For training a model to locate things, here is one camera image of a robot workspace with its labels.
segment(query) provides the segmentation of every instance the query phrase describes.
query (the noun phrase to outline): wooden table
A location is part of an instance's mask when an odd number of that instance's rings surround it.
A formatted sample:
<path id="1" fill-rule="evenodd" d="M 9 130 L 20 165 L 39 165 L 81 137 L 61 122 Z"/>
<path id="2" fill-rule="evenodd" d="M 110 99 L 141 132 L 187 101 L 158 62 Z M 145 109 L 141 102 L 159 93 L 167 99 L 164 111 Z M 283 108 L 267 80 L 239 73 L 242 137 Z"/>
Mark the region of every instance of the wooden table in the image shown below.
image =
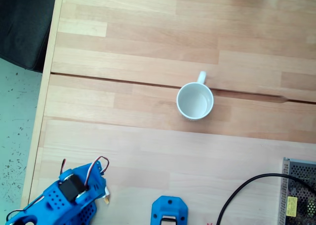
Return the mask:
<path id="1" fill-rule="evenodd" d="M 316 0 L 56 0 L 21 206 L 64 157 L 104 155 L 112 200 L 94 224 L 149 224 L 163 194 L 215 223 L 248 178 L 315 160 L 315 27 Z M 215 105 L 187 121 L 176 94 L 200 71 Z M 253 183 L 222 224 L 275 224 L 279 186 Z"/>

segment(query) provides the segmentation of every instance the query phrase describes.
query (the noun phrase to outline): blue plastic piece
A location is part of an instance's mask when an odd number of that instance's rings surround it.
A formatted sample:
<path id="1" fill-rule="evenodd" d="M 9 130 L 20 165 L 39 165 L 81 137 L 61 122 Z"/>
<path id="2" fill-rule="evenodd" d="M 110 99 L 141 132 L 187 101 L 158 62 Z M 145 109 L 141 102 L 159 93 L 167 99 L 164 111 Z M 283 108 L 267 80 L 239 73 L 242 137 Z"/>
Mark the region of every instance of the blue plastic piece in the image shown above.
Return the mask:
<path id="1" fill-rule="evenodd" d="M 163 216 L 175 217 L 177 225 L 187 225 L 188 207 L 179 197 L 161 196 L 153 203 L 150 225 L 160 225 Z"/>
<path id="2" fill-rule="evenodd" d="M 69 169 L 59 176 L 43 192 L 44 198 L 34 205 L 29 204 L 24 211 L 19 212 L 9 219 L 5 225 L 14 224 L 17 221 L 26 224 L 32 222 L 35 225 L 88 225 L 96 213 L 95 199 L 105 195 L 106 180 L 101 174 L 101 163 L 97 161 L 91 171 L 88 190 L 79 195 L 75 201 L 69 202 L 60 191 L 58 184 L 71 174 L 79 176 L 84 183 L 90 164 Z"/>

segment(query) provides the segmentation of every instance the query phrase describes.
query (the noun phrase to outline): black cable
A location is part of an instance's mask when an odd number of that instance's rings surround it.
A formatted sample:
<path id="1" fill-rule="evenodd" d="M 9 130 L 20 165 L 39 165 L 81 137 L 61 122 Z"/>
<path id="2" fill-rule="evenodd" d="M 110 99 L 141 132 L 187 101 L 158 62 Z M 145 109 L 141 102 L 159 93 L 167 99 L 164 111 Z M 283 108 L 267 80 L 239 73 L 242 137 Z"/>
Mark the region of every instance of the black cable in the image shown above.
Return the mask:
<path id="1" fill-rule="evenodd" d="M 60 174 L 59 174 L 59 175 L 61 175 L 61 174 L 63 173 L 65 164 L 66 164 L 66 159 L 64 158 L 63 161 L 62 161 L 62 163 L 61 163 Z"/>
<path id="2" fill-rule="evenodd" d="M 286 175 L 286 174 L 280 174 L 280 173 L 266 173 L 266 174 L 261 174 L 258 176 L 255 176 L 253 178 L 250 178 L 248 181 L 246 181 L 245 183 L 243 183 L 241 186 L 239 186 L 239 188 L 237 190 L 235 190 L 235 192 L 231 195 L 231 197 L 229 197 L 229 199 L 226 201 L 226 203 L 224 204 L 221 212 L 219 213 L 218 219 L 217 219 L 217 223 L 216 225 L 220 225 L 223 214 L 226 210 L 226 208 L 228 207 L 229 203 L 233 200 L 233 198 L 236 196 L 236 194 L 241 191 L 242 188 L 244 188 L 246 185 L 248 185 L 250 182 L 259 179 L 259 178 L 263 178 L 263 177 L 283 177 L 283 178 L 288 178 L 291 180 L 294 180 L 302 185 L 304 185 L 307 189 L 309 189 L 315 196 L 316 196 L 316 190 L 314 188 L 312 188 L 309 184 L 307 184 L 306 182 L 304 182 L 303 180 L 290 176 L 290 175 Z"/>
<path id="3" fill-rule="evenodd" d="M 11 211 L 10 213 L 8 213 L 8 215 L 6 216 L 6 221 L 9 221 L 9 216 L 10 214 L 14 213 L 14 212 L 22 212 L 22 211 L 25 211 L 24 209 L 15 209 L 13 211 Z"/>
<path id="4" fill-rule="evenodd" d="M 15 210 L 13 210 L 13 211 L 11 211 L 10 213 L 8 213 L 8 215 L 6 216 L 6 221 L 9 221 L 9 216 L 10 216 L 10 214 L 12 214 L 12 213 L 14 213 L 14 212 L 23 212 L 23 211 L 26 211 L 28 208 L 30 208 L 32 205 L 34 205 L 36 202 L 38 202 L 39 200 L 41 200 L 42 198 L 43 198 L 44 196 L 42 195 L 41 197 L 38 197 L 36 200 L 34 200 L 32 203 L 30 203 L 29 205 L 28 205 L 28 207 L 27 208 L 25 208 L 25 209 L 15 209 Z"/>

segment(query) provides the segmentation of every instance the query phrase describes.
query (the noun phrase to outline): red wire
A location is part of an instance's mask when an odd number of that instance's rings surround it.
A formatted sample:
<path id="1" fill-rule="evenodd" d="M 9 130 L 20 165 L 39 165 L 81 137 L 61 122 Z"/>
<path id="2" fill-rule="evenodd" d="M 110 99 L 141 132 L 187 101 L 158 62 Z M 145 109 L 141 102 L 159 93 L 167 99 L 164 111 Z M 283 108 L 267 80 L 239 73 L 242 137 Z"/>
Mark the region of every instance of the red wire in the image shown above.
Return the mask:
<path id="1" fill-rule="evenodd" d="M 94 164 L 95 164 L 100 158 L 104 158 L 104 159 L 107 160 L 107 162 L 108 162 L 107 166 L 106 166 L 104 169 L 101 170 L 101 173 L 104 173 L 104 172 L 108 169 L 108 167 L 109 167 L 109 165 L 110 165 L 110 161 L 109 161 L 109 159 L 108 159 L 107 157 L 99 156 L 98 158 L 96 158 L 96 159 L 92 162 L 92 164 L 90 165 L 90 167 L 89 167 L 89 169 L 88 169 L 87 177 L 86 177 L 85 182 L 84 182 L 84 186 L 85 186 L 85 187 L 87 187 L 87 185 L 88 185 L 88 180 L 89 180 L 89 177 L 90 177 L 90 174 L 91 174 L 91 171 L 92 171 L 92 168 L 93 168 Z"/>

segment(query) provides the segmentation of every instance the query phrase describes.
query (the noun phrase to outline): speckled floor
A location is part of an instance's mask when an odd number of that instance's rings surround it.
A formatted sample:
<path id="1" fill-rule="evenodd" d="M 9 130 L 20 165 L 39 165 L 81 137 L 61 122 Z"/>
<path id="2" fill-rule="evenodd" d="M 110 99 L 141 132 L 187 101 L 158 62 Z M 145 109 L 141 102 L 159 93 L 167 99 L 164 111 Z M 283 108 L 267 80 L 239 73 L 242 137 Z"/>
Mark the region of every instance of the speckled floor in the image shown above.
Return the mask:
<path id="1" fill-rule="evenodd" d="M 41 74 L 0 59 L 0 224 L 20 206 Z"/>

